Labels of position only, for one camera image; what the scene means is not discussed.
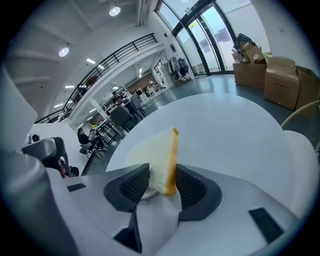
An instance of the stacked cardboard boxes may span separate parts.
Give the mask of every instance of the stacked cardboard boxes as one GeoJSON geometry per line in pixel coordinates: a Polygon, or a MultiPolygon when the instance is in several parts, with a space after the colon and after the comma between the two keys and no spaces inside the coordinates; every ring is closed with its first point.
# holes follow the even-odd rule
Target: stacked cardboard boxes
{"type": "MultiPolygon", "coordinates": [[[[269,57],[266,63],[261,48],[243,34],[237,37],[232,56],[235,83],[264,89],[266,100],[297,110],[320,97],[320,79],[313,71],[285,57],[269,57]]],[[[311,118],[316,109],[310,107],[301,115],[311,118]]]]}
{"type": "Polygon", "coordinates": [[[264,89],[266,59],[261,48],[243,34],[237,37],[237,44],[234,45],[234,48],[232,56],[236,84],[264,89]]]}

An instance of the slice of bread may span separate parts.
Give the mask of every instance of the slice of bread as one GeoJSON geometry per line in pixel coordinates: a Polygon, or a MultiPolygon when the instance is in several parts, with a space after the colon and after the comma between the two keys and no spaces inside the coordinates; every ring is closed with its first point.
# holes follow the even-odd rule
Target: slice of bread
{"type": "Polygon", "coordinates": [[[149,163],[149,187],[166,196],[176,194],[178,135],[167,128],[134,145],[126,159],[127,166],[149,163]]]}

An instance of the glass door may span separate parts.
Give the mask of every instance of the glass door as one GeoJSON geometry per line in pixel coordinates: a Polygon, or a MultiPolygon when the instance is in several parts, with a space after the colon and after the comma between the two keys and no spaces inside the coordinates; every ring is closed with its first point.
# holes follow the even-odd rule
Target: glass door
{"type": "Polygon", "coordinates": [[[209,6],[207,10],[202,11],[199,19],[201,20],[204,30],[213,36],[212,43],[216,45],[216,50],[222,58],[222,65],[226,73],[233,71],[234,59],[231,54],[231,49],[234,46],[234,42],[223,19],[213,6],[209,6]]]}
{"type": "Polygon", "coordinates": [[[218,63],[217,55],[215,53],[212,42],[210,41],[208,34],[204,30],[200,19],[194,19],[188,26],[189,30],[193,34],[199,49],[205,59],[208,67],[208,75],[218,75],[221,74],[220,65],[218,63]]]}

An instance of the white round table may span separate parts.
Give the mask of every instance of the white round table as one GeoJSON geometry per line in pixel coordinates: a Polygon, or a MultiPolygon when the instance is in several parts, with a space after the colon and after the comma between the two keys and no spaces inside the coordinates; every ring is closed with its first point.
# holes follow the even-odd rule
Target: white round table
{"type": "Polygon", "coordinates": [[[243,97],[205,93],[173,101],[148,115],[123,139],[106,171],[125,167],[139,141],[174,126],[179,164],[247,180],[290,208],[293,152],[277,121],[243,97]]]}

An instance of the black metal railing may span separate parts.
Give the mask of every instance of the black metal railing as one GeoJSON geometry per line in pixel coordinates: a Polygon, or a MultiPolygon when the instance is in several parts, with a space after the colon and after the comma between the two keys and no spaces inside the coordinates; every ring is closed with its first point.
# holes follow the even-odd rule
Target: black metal railing
{"type": "Polygon", "coordinates": [[[116,50],[114,53],[110,54],[98,65],[96,65],[82,81],[76,86],[75,90],[72,92],[69,99],[63,106],[63,109],[53,112],[39,120],[36,124],[43,123],[54,123],[56,121],[61,122],[66,119],[71,112],[74,110],[81,98],[86,94],[86,92],[98,81],[105,73],[114,68],[120,62],[124,61],[126,58],[131,55],[141,51],[144,48],[147,48],[151,45],[157,43],[157,40],[154,37],[154,34],[148,34],[143,37],[140,37],[120,49],[116,50]]]}

